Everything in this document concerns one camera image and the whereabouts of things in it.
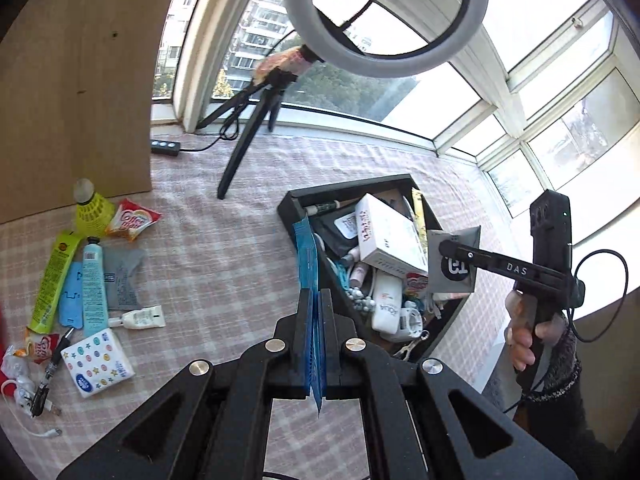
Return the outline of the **person's right hand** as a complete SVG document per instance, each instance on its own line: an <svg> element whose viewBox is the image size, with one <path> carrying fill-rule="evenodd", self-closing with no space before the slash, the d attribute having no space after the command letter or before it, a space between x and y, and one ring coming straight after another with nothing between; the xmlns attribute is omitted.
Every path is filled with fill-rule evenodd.
<svg viewBox="0 0 640 480"><path fill-rule="evenodd" d="M554 314L550 321L536 322L538 302L534 296L512 290L504 300L510 323L504 336L511 360L517 372L524 372L537 361L533 352L534 337L543 344L555 346L566 330L562 315Z"/></svg>

